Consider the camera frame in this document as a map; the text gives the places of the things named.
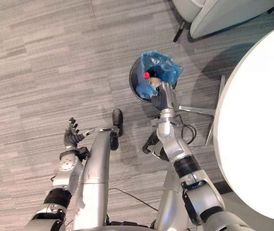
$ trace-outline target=wire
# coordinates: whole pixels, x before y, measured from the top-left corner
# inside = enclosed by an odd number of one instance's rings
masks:
[[[56,177],[56,175],[54,175],[53,177],[50,178],[50,180],[53,182],[53,179]]]
[[[143,200],[139,199],[138,197],[135,197],[134,195],[129,194],[128,192],[124,192],[123,190],[118,189],[118,188],[111,188],[111,189],[109,189],[109,190],[119,190],[120,192],[122,192],[122,193],[124,193],[124,194],[126,194],[126,195],[128,195],[128,196],[131,196],[131,197],[135,198],[136,200],[142,202],[143,204],[149,206],[149,207],[152,208],[153,210],[158,211],[158,209],[156,209],[156,208],[150,206],[148,203],[144,202]]]
[[[174,118],[176,118],[176,117],[179,117],[179,118],[180,118],[180,121],[181,121],[181,124],[182,124],[182,137],[183,137],[183,133],[184,133],[184,129],[185,129],[185,128],[188,128],[188,129],[191,131],[191,133],[192,133],[192,138],[191,138],[191,140],[187,143],[187,144],[191,144],[191,143],[195,140],[195,138],[196,138],[196,128],[195,128],[194,126],[190,125],[190,124],[184,124],[183,119],[182,119],[182,116],[181,116],[180,114],[177,114]]]
[[[73,220],[71,220],[70,222],[68,222],[68,224],[67,225],[65,225],[65,228],[71,223],[71,222],[73,222]]]
[[[118,188],[111,188],[111,189],[109,189],[109,190],[119,190],[120,192],[122,192],[122,193],[124,193],[124,194],[126,194],[126,195],[128,195],[128,196],[131,196],[131,197],[135,198],[136,200],[142,202],[143,204],[149,206],[149,207],[152,208],[153,210],[158,211],[158,209],[156,209],[156,208],[150,206],[147,202],[144,202],[143,200],[139,199],[138,197],[135,197],[134,195],[131,195],[131,194],[128,193],[128,192],[125,192],[125,191],[123,191],[123,190],[121,190],[121,189],[118,189]],[[72,221],[73,221],[73,220],[71,220],[70,222],[68,222],[68,224],[65,225],[65,227],[67,227]]]

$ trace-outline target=round white table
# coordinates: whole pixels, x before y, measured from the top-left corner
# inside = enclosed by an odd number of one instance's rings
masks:
[[[223,176],[255,211],[274,218],[274,31],[236,66],[218,102],[214,146]]]

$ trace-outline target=chair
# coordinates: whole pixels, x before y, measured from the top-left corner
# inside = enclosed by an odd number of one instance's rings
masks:
[[[191,23],[193,39],[253,18],[274,6],[274,0],[172,0],[183,22],[174,37],[176,42],[186,23]]]

